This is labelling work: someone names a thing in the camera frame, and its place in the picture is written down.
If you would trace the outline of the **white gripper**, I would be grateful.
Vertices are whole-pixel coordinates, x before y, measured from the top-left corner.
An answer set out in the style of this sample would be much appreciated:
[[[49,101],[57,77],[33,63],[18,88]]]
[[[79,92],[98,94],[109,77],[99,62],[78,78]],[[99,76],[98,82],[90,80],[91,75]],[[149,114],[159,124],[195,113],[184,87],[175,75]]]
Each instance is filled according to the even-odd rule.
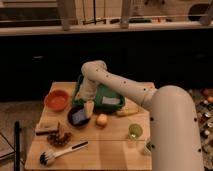
[[[97,87],[98,84],[95,81],[91,81],[88,78],[84,77],[78,91],[79,98],[87,101],[84,103],[84,110],[88,118],[92,116],[94,109],[94,102],[88,100],[93,100],[95,98]]]

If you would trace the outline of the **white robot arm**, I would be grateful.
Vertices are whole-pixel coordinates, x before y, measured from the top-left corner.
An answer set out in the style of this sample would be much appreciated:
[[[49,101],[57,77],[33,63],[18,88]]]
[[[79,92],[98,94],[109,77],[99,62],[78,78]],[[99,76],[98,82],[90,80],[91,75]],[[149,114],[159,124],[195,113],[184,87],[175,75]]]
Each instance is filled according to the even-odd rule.
[[[152,171],[204,171],[195,104],[178,86],[150,87],[107,71],[102,60],[82,65],[80,97],[94,98],[103,84],[150,113]]]

